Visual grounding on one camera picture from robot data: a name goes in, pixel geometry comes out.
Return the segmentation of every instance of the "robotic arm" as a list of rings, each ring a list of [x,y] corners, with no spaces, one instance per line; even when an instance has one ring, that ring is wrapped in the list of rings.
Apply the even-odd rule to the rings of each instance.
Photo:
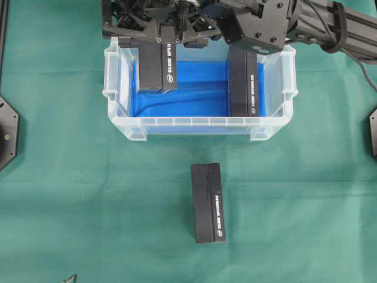
[[[377,19],[328,0],[101,0],[104,37],[204,48],[224,37],[260,54],[291,42],[377,58]],[[326,32],[316,9],[330,29]]]

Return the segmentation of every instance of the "green fabric surface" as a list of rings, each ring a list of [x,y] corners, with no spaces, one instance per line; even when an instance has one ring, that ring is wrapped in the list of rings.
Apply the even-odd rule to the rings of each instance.
[[[99,0],[10,1],[1,95],[21,120],[0,282],[376,282],[377,94],[353,61],[297,45],[295,114],[269,141],[136,143],[107,118],[100,22]],[[226,243],[195,244],[190,165],[205,162],[221,163]]]

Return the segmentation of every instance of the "black box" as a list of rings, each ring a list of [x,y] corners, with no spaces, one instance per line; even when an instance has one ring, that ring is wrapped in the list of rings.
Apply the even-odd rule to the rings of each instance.
[[[139,93],[158,93],[163,87],[161,44],[141,42],[138,49]]]
[[[259,115],[257,54],[231,46],[228,55],[229,114],[232,117]]]
[[[231,46],[228,54],[229,114],[247,117],[246,50]]]
[[[197,243],[225,242],[220,164],[191,165]]]
[[[138,93],[167,93],[176,90],[176,45],[140,42],[138,49]]]

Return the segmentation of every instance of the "wire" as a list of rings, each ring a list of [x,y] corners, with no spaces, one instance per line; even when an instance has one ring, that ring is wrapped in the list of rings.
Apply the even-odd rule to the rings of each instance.
[[[329,28],[329,25],[325,22],[325,20],[323,19],[322,15],[320,14],[320,12],[318,11],[317,7],[314,6],[313,2],[311,0],[304,0],[312,9],[313,11],[317,14],[319,20],[321,21],[322,25],[325,27],[325,30],[326,32],[328,33],[328,35],[330,36],[331,40],[336,43],[336,38],[335,36],[331,33],[331,30]],[[374,91],[377,92],[377,85],[372,81],[372,79],[370,78],[369,74],[368,74],[368,71],[366,70],[364,64],[362,62],[365,62],[367,63],[368,61],[370,61],[371,64],[375,64],[376,63],[376,60],[374,59],[359,59],[358,57],[352,55],[348,50],[346,50],[345,48],[342,48],[341,49],[342,52],[344,52],[346,55],[348,55],[348,57],[350,57],[351,59],[354,60],[354,62],[357,63],[357,65],[360,66],[360,69],[362,70],[363,72],[363,75],[366,79],[366,81],[368,82],[368,84],[372,87],[372,89]]]

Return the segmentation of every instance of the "clear plastic bin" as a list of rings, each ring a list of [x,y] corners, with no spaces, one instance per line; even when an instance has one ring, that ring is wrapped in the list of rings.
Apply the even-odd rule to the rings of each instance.
[[[228,46],[211,41],[203,50],[179,46],[179,61],[226,61]],[[112,38],[105,50],[103,95],[108,98],[108,117],[130,140],[146,141],[149,134],[246,134],[250,141],[271,138],[292,119],[293,98],[298,94],[296,50],[285,46],[281,53],[261,56],[267,117],[130,117],[133,63],[137,52],[120,48]]]

